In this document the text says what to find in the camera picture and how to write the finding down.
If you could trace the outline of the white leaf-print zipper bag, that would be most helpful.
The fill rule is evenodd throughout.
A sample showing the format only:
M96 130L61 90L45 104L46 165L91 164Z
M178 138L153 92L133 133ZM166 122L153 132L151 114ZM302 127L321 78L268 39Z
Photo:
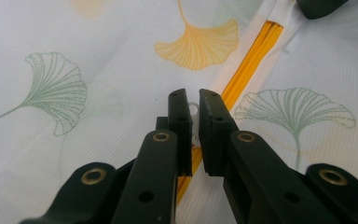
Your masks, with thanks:
M318 20L297 0L0 0L0 224L132 160L178 89L221 94L299 172L358 178L358 0Z

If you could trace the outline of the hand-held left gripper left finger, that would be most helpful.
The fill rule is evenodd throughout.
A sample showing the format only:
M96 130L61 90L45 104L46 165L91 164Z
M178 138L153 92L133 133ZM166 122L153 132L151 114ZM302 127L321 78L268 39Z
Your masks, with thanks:
M134 161L111 224L175 224L177 178L192 175L192 118L184 89L168 96Z

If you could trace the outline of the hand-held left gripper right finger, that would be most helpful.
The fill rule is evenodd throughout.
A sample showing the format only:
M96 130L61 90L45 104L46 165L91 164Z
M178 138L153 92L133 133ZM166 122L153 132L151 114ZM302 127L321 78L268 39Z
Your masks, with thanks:
M205 172L224 178L239 224L339 224L260 135L239 130L214 91L200 91L199 136Z

